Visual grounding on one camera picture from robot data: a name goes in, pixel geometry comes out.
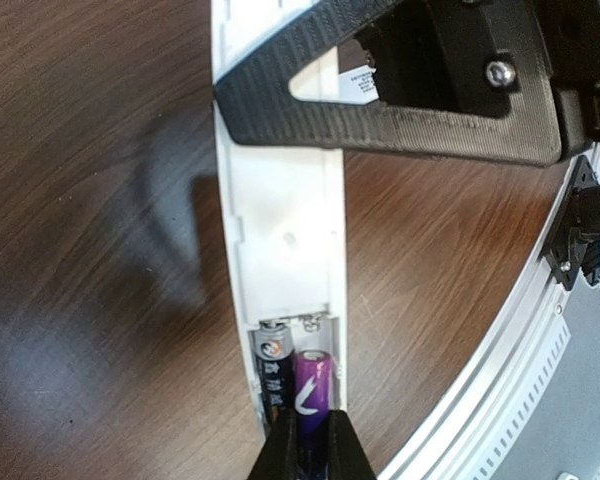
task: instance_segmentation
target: battery compartment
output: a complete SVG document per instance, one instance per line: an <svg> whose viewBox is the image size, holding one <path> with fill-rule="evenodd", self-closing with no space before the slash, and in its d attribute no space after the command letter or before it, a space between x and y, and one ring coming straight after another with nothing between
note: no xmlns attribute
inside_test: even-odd
<svg viewBox="0 0 600 480"><path fill-rule="evenodd" d="M332 358L330 409L345 408L344 392L346 392L346 381L343 378L342 358L346 355L340 345L341 321L339 318L329 317L326 314L303 315L294 318L276 319L267 323L284 324L290 329L294 346L294 355L307 350L320 350L328 353ZM250 388L252 399L262 432L268 432L268 422L265 415L263 402L262 383L256 367L256 345L255 332L257 329L249 329L249 345L251 358L248 363L248 376L250 377Z"/></svg>

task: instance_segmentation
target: aa battery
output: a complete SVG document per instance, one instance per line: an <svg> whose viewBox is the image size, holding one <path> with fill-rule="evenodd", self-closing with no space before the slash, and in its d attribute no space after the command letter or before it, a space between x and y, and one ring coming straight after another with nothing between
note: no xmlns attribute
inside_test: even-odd
<svg viewBox="0 0 600 480"><path fill-rule="evenodd" d="M326 352L307 350L296 357L298 463L304 479L326 478L331 371Z"/></svg>
<svg viewBox="0 0 600 480"><path fill-rule="evenodd" d="M262 385L262 403L269 427L280 410L293 408L294 348L288 326L263 323L254 333L256 368Z"/></svg>

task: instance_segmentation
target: purple battery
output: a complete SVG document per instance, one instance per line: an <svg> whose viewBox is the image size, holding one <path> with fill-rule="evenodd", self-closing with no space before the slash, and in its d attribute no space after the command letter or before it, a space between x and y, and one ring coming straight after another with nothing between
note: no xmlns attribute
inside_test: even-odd
<svg viewBox="0 0 600 480"><path fill-rule="evenodd" d="M326 476L332 363L331 355L320 350L296 356L298 461L303 477L310 480Z"/></svg>

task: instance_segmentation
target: bolt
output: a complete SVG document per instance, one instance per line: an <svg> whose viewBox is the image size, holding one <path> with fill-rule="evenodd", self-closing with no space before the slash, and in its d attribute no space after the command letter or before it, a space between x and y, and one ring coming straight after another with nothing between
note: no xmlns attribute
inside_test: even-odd
<svg viewBox="0 0 600 480"><path fill-rule="evenodd" d="M516 81L516 69L509 62L495 60L487 65L485 76L493 88L508 88Z"/></svg>

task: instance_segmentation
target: wooden table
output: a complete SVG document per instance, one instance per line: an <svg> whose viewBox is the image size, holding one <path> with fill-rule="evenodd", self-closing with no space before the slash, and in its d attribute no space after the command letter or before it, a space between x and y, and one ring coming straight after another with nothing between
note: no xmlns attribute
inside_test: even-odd
<svg viewBox="0 0 600 480"><path fill-rule="evenodd" d="M0 1L0 479L246 477L209 2ZM377 471L462 369L564 169L347 154L350 414Z"/></svg>

